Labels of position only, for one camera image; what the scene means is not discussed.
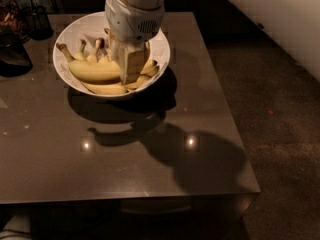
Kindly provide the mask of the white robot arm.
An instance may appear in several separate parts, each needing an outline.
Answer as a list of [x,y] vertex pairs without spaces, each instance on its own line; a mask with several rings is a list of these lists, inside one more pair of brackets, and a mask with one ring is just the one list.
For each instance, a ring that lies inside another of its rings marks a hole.
[[164,13],[164,0],[105,0],[109,55],[124,85],[138,79],[150,54],[147,42],[158,34]]

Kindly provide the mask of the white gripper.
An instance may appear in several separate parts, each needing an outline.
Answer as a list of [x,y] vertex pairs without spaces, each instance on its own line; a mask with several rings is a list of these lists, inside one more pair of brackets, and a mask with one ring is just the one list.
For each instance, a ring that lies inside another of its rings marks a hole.
[[111,29],[107,31],[108,55],[119,62],[123,84],[138,79],[150,56],[149,43],[138,41],[148,41],[158,34],[164,13],[164,0],[105,1],[105,16]]

